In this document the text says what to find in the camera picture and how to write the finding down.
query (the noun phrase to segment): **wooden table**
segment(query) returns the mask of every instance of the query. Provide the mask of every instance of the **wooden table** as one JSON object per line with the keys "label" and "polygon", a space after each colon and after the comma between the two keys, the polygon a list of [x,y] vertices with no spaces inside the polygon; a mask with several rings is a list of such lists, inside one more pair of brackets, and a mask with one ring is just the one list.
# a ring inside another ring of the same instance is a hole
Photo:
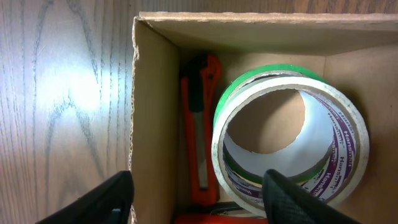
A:
{"label": "wooden table", "polygon": [[0,0],[0,223],[127,169],[138,11],[397,13],[397,0]]}

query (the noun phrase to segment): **cardboard box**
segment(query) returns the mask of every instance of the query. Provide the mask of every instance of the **cardboard box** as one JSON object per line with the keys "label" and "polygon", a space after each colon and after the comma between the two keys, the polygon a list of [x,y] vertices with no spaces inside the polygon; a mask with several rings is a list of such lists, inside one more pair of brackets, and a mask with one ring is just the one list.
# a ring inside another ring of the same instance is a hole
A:
{"label": "cardboard box", "polygon": [[338,210],[363,223],[397,220],[398,15],[145,12],[132,38],[139,223],[170,223],[190,204],[178,71],[202,51],[223,64],[215,101],[231,80],[272,63],[306,67],[342,91],[364,117],[371,152],[360,185]]}

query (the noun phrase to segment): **corrugated cardboard edge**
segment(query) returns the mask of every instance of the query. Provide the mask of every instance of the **corrugated cardboard edge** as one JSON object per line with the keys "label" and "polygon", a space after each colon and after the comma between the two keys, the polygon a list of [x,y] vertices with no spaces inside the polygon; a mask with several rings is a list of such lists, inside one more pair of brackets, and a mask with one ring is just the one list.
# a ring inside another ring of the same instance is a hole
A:
{"label": "corrugated cardboard edge", "polygon": [[397,30],[398,14],[283,14],[283,13],[211,13],[211,12],[140,12],[143,21],[265,22],[356,30]]}
{"label": "corrugated cardboard edge", "polygon": [[[130,117],[130,122],[131,122],[131,126],[130,126],[130,151],[129,151],[129,171],[132,174],[132,164],[131,164],[131,160],[132,160],[132,130],[133,130],[133,114],[134,114],[134,75],[136,74],[136,62],[139,60],[139,49],[138,46],[136,44],[136,38],[135,38],[135,27],[136,27],[136,22],[137,22],[137,17],[134,18],[134,22],[132,24],[132,47],[133,47],[133,51],[134,51],[134,55],[132,58],[132,88],[131,88],[131,117]],[[131,205],[131,223],[135,224],[137,223],[137,217],[136,217],[136,211],[134,211],[134,207]]]}

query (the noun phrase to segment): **green tape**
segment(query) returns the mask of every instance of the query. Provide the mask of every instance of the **green tape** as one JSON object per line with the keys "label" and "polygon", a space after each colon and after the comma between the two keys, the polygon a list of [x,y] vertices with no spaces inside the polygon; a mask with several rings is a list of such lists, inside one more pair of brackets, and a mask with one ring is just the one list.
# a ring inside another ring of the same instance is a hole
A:
{"label": "green tape", "polygon": [[[313,72],[311,70],[308,70],[306,68],[297,66],[297,65],[275,64],[275,65],[266,65],[266,66],[263,66],[263,67],[255,68],[253,70],[250,70],[250,71],[244,73],[243,75],[241,75],[237,79],[235,79],[235,81],[233,81],[227,87],[227,89],[224,91],[224,93],[222,94],[222,96],[221,96],[221,98],[220,98],[220,100],[219,100],[219,102],[217,104],[217,107],[216,107],[216,112],[215,112],[215,116],[214,116],[215,118],[213,120],[213,127],[216,125],[216,122],[218,120],[218,116],[220,115],[220,112],[223,109],[225,103],[230,98],[232,92],[235,91],[235,89],[238,86],[240,86],[240,84],[242,84],[248,78],[251,78],[251,77],[253,77],[255,75],[258,75],[260,73],[278,71],[278,70],[285,70],[285,71],[301,73],[302,75],[305,75],[306,77],[313,78],[315,80],[318,80],[318,81],[326,83],[326,80],[324,80],[322,77],[320,77],[315,72]],[[245,178],[246,180],[250,180],[251,182],[254,182],[254,183],[257,183],[257,184],[262,184],[262,177],[259,177],[257,175],[251,174],[251,173],[245,171],[244,169],[242,169],[242,167],[240,167],[235,162],[235,160],[229,155],[229,153],[226,154],[225,158],[226,158],[225,162],[231,168],[231,170],[233,170],[235,173],[239,174],[241,177]],[[308,173],[307,175],[303,175],[303,176],[300,176],[297,179],[294,179],[294,181],[296,183],[300,183],[300,182],[303,182],[303,181],[311,179],[312,177],[314,177],[317,173],[319,173],[322,170],[323,166],[324,165],[320,166],[319,169],[316,169],[313,172]]]}

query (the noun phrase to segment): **tape roll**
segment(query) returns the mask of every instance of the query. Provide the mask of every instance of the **tape roll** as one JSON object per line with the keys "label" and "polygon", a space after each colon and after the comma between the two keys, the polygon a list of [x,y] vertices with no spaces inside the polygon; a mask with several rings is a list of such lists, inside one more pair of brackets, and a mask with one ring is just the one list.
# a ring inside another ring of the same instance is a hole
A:
{"label": "tape roll", "polygon": [[[293,143],[259,155],[233,142],[227,128],[238,111],[262,95],[289,89],[299,91],[305,105],[304,124]],[[217,179],[227,194],[241,207],[265,217],[261,177],[267,169],[278,170],[333,206],[361,180],[369,137],[352,102],[317,74],[295,65],[268,65],[241,75],[223,93],[211,153]]]}

